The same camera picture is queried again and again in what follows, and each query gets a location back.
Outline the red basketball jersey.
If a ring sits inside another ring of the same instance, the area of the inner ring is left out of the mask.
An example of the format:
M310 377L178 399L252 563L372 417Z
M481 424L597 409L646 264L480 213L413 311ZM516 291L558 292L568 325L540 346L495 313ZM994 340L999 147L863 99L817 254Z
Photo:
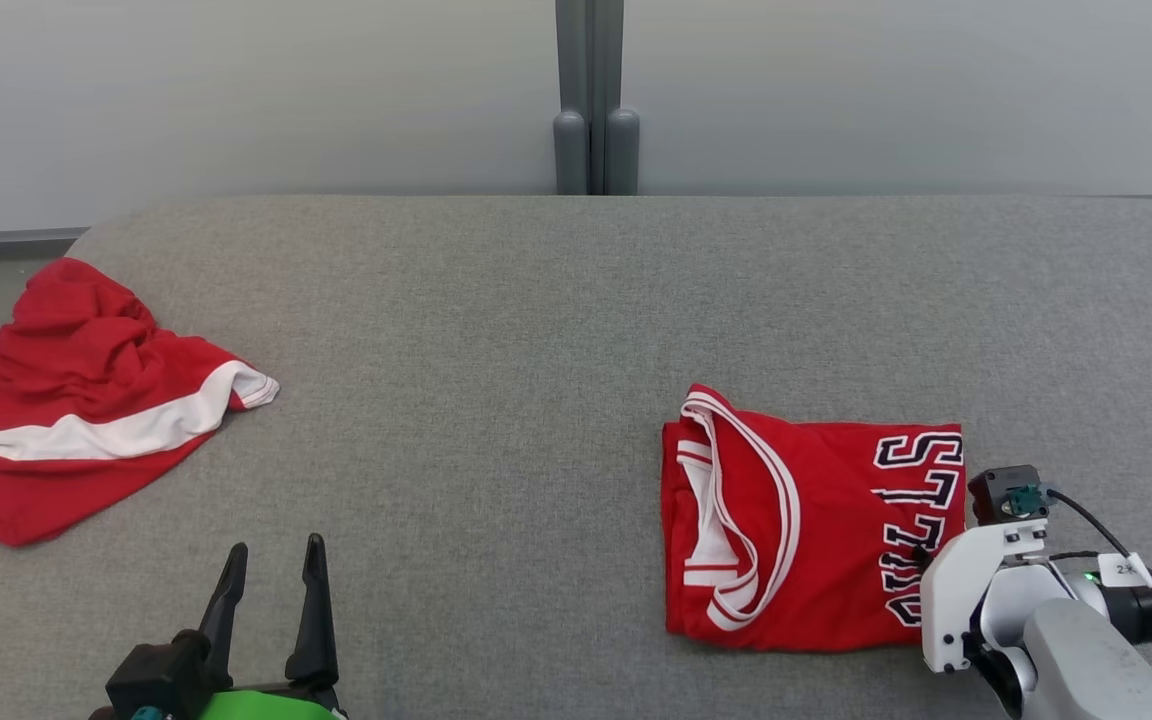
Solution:
M920 643L910 553L967 529L960 425L797 423L694 384L662 457L668 632L764 652Z

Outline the red shorts white stripe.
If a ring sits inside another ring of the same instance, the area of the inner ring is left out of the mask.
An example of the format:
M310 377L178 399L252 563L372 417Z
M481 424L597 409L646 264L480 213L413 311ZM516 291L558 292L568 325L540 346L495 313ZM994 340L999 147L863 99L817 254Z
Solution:
M90 264L50 263L0 329L0 544L52 541L132 497L279 388Z

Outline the grey partition post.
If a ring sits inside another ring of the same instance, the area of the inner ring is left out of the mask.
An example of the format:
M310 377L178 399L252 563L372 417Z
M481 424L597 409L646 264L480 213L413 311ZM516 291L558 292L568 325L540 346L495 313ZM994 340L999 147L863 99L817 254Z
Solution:
M626 0L556 0L556 192L639 191L641 115L622 103Z

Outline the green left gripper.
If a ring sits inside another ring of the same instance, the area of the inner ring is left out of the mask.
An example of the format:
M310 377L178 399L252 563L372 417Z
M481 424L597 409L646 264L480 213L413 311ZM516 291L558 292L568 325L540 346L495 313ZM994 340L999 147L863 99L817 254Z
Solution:
M230 643L238 602L247 583L247 543L233 544L198 630L209 642L204 660L211 697L200 720L349 720L340 707L338 634L334 629L326 544L319 533L306 538L302 579L305 598L296 643L285 661L288 682L233 687Z

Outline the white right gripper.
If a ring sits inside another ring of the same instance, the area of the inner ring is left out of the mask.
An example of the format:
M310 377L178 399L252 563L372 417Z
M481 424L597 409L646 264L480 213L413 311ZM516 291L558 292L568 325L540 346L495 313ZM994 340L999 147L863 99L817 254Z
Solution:
M1046 520L973 526L937 553L911 548L922 577L922 652L933 673L960 673L970 653L1020 647L1024 626L1049 600Z

